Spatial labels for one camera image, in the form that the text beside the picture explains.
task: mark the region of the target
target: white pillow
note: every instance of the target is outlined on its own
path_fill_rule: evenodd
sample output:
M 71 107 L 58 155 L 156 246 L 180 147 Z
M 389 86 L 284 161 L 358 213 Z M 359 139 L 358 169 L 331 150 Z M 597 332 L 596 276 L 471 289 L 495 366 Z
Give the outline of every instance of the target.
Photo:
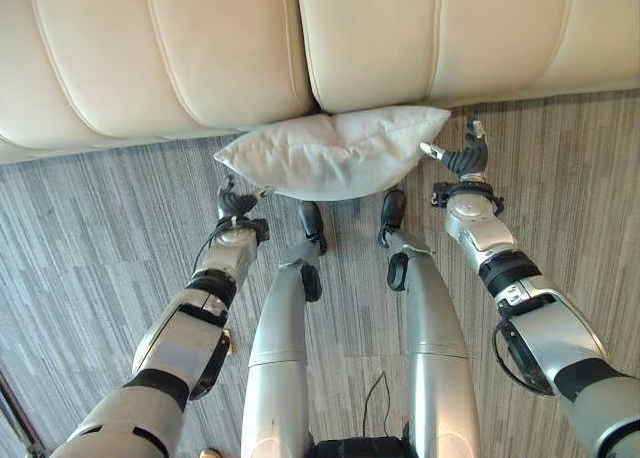
M 259 186 L 313 201 L 358 198 L 402 180 L 451 113 L 390 106 L 282 121 L 247 133 L 216 160 Z

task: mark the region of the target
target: floor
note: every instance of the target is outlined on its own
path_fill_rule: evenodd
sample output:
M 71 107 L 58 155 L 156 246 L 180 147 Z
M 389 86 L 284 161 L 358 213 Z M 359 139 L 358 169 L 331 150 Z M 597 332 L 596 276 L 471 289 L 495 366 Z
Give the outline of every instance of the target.
M 591 320 L 621 371 L 640 375 L 640 91 L 478 105 L 456 110 L 437 142 L 462 143 L 463 116 L 489 133 L 488 178 L 504 221 L 541 269 Z M 230 138 L 173 142 L 0 167 L 0 366 L 51 448 L 128 376 L 138 340 L 185 284 L 215 224 Z M 556 401 L 527 394 L 498 369 L 492 299 L 429 205 L 422 161 L 402 183 L 406 229 L 424 236 L 449 285 L 471 355 L 483 455 L 582 457 Z M 407 418 L 405 307 L 385 286 L 374 240 L 383 194 L 323 203 L 330 250 L 322 300 L 308 307 L 311 431 L 359 434 L 366 391 L 385 370 L 389 429 Z M 191 405 L 181 456 L 215 445 L 239 456 L 247 361 L 276 260 L 298 241 L 293 200 L 260 205 L 271 241 L 236 298 L 237 353 L 214 390 Z M 367 431 L 381 435 L 386 397 L 373 395 Z M 0 453 L 19 456 L 0 423 Z

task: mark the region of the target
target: couch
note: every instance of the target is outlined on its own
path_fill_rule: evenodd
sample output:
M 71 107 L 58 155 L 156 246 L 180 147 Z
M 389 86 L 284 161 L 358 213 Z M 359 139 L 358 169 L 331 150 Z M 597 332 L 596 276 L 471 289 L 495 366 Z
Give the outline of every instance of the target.
M 0 0 L 0 162 L 640 87 L 640 0 Z

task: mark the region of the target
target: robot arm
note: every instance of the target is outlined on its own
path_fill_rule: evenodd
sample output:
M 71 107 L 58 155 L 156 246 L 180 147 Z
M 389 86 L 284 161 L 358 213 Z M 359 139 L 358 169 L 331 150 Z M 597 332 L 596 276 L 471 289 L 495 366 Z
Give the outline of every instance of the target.
M 434 206 L 446 207 L 446 230 L 495 298 L 507 342 L 524 381 L 522 386 L 554 394 L 591 456 L 640 456 L 640 380 L 607 363 L 602 343 L 558 286 L 518 247 L 497 218 L 502 200 L 484 179 L 487 146 L 482 124 L 468 123 L 467 148 L 422 150 L 456 173 L 457 183 L 434 185 Z
M 54 457 L 175 454 L 187 401 L 213 387 L 230 345 L 223 333 L 228 310 L 258 244 L 268 239 L 266 221 L 244 215 L 269 190 L 238 196 L 232 186 L 219 192 L 220 220 L 202 265 L 138 345 L 133 378 L 103 399 Z

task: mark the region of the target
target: cable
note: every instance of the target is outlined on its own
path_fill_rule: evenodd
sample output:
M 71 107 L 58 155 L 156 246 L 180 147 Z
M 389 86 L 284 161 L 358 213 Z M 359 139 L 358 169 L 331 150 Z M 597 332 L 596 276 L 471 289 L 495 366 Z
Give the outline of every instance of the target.
M 553 396 L 553 393 L 548 393 L 540 388 L 536 388 L 534 386 L 531 386 L 528 383 L 525 383 L 524 381 L 522 381 L 520 378 L 518 378 L 510 369 L 509 367 L 507 367 L 506 363 L 504 362 L 504 360 L 502 359 L 502 357 L 500 356 L 500 352 L 498 351 L 498 341 L 497 341 L 497 336 L 498 336 L 498 332 L 500 331 L 500 329 L 506 324 L 506 320 L 501 321 L 500 323 L 498 323 L 495 327 L 495 329 L 493 330 L 493 335 L 491 336 L 491 347 L 493 348 L 493 353 L 496 356 L 496 361 L 498 362 L 498 365 L 500 365 L 500 368 L 502 368 L 502 371 L 504 371 L 504 373 L 511 378 L 513 381 L 515 381 L 518 385 L 520 385 L 521 387 L 523 387 L 524 389 L 535 393 L 536 395 L 542 395 L 542 396 Z
M 198 263 L 200 262 L 200 256 L 202 256 L 202 252 L 207 247 L 207 245 L 209 246 L 209 248 L 211 248 L 211 243 L 213 243 L 213 240 L 215 240 L 218 236 L 220 236 L 225 231 L 230 230 L 231 228 L 233 228 L 233 223 L 231 222 L 231 220 L 221 221 L 216 226 L 216 229 L 213 230 L 209 236 L 207 236 L 207 238 L 204 240 L 204 243 L 202 243 L 202 246 L 200 247 L 200 250 L 198 250 L 198 254 L 196 255 L 196 259 L 193 262 L 193 268 L 191 270 L 191 274 L 192 275 L 198 269 Z
M 384 378 L 384 386 L 387 389 L 387 411 L 384 415 L 382 428 L 384 429 L 384 434 L 386 436 L 389 436 L 389 433 L 387 432 L 387 419 L 389 418 L 389 412 L 391 411 L 391 392 L 389 391 L 389 383 L 387 382 L 387 373 L 386 371 L 383 371 L 382 373 L 380 373 L 380 376 L 375 381 L 375 383 L 371 386 L 371 388 L 369 388 L 369 393 L 367 393 L 367 397 L 364 400 L 364 414 L 362 415 L 362 436 L 363 437 L 366 436 L 365 428 L 367 424 L 367 412 L 369 411 L 369 399 L 371 398 L 371 394 L 373 393 L 373 390 L 376 389 L 376 386 L 378 386 L 378 383 L 380 383 L 380 380 L 382 380 L 383 378 Z

